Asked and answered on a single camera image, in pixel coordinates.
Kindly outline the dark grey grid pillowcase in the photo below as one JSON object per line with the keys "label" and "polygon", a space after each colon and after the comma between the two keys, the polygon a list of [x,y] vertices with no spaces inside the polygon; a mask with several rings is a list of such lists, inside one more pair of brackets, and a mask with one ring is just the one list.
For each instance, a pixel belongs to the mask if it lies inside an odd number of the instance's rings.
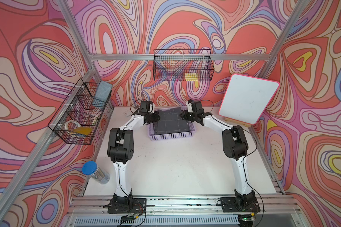
{"label": "dark grey grid pillowcase", "polygon": [[153,124],[155,135],[190,132],[189,122],[181,118],[183,109],[175,107],[158,110],[160,120]]}

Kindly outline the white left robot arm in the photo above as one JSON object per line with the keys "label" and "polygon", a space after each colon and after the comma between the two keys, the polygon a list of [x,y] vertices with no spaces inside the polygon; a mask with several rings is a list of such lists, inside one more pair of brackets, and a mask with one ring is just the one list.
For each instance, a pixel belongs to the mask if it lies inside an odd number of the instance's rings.
{"label": "white left robot arm", "polygon": [[135,151],[134,130],[159,120],[154,103],[141,100],[140,107],[132,113],[129,121],[110,130],[107,154],[115,169],[116,191],[110,203],[105,206],[109,214],[145,213],[146,199],[133,197],[132,186],[127,178],[127,162],[132,159]]}

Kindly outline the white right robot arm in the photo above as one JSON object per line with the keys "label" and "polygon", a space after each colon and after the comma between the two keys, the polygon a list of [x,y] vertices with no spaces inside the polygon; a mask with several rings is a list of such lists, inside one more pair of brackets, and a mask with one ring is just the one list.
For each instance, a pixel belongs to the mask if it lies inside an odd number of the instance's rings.
{"label": "white right robot arm", "polygon": [[249,145],[244,134],[245,130],[237,125],[227,125],[206,112],[200,101],[192,99],[186,102],[187,109],[180,117],[188,122],[196,122],[203,127],[212,129],[222,136],[222,149],[226,157],[231,159],[235,179],[235,206],[239,211],[260,212],[257,192],[248,182],[247,156]]}

